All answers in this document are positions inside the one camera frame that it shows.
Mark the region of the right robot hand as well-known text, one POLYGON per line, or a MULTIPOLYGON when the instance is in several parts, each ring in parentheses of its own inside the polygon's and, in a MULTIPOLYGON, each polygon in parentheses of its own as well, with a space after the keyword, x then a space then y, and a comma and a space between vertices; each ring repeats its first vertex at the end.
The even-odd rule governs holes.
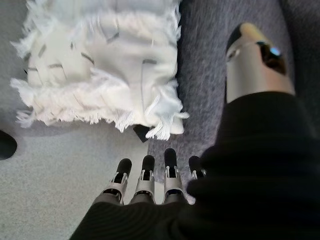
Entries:
POLYGON ((215 144, 188 183, 190 205, 119 206, 103 194, 73 240, 317 240, 320 141, 296 97, 285 60, 248 22, 227 48, 226 103, 215 144))

